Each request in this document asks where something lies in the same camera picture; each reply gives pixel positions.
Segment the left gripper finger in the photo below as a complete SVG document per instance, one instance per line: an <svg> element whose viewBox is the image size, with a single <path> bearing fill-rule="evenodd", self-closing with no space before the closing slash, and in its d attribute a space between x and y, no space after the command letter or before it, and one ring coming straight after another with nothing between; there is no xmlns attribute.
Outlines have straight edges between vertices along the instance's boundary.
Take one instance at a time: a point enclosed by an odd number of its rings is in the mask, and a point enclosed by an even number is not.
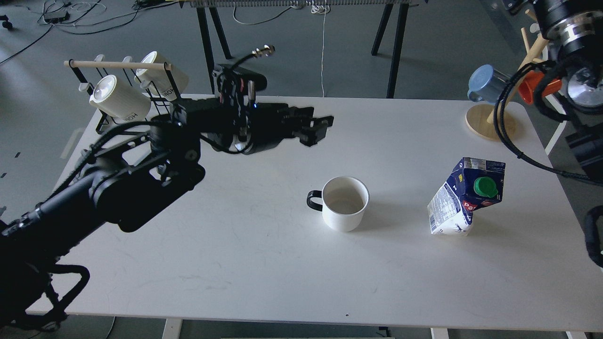
<svg viewBox="0 0 603 339"><path fill-rule="evenodd" d="M302 145L311 147L326 137L327 130L333 126L334 116L299 117L293 123L292 136Z"/></svg>
<svg viewBox="0 0 603 339"><path fill-rule="evenodd" d="M291 106L285 112L285 122L287 124L309 124L314 118L314 107L295 107Z"/></svg>

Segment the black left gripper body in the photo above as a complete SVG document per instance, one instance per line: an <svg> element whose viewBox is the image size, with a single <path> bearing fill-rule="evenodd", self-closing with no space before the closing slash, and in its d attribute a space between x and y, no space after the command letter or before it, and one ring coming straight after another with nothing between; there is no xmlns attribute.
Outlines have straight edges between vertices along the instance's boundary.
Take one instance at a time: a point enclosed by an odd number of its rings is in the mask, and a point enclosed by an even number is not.
<svg viewBox="0 0 603 339"><path fill-rule="evenodd" d="M285 124L289 105L258 103L256 94L268 85L264 75L229 64L215 64L212 75L219 106L233 112L233 131L207 133L214 150L251 155L295 137Z"/></svg>

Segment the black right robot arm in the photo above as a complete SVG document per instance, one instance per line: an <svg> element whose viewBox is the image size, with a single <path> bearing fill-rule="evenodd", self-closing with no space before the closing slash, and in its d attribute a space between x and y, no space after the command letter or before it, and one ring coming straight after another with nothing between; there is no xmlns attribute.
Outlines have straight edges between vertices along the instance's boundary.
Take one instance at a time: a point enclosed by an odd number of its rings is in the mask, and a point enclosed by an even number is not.
<svg viewBox="0 0 603 339"><path fill-rule="evenodd" d="M538 110L560 121L541 95L553 79L562 80L560 104L575 127L566 138L588 180L602 183L602 125L582 125L576 113L602 113L602 2L534 0L532 6L544 39L557 49L555 64L534 91Z"/></svg>

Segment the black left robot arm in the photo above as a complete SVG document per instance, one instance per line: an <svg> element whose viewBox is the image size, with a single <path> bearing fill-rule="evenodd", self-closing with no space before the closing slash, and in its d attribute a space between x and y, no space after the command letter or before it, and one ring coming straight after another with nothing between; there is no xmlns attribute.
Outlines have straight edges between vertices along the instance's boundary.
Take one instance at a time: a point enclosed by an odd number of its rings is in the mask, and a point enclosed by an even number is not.
<svg viewBox="0 0 603 339"><path fill-rule="evenodd" d="M67 179L45 201L1 223L1 326L49 332L86 287L90 273L59 259L106 223L132 233L205 176L205 141L218 152L250 155L298 138L316 145L333 116L313 107L257 103L267 80L234 65L213 71L218 94L179 99L170 114L109 129L82 152Z"/></svg>

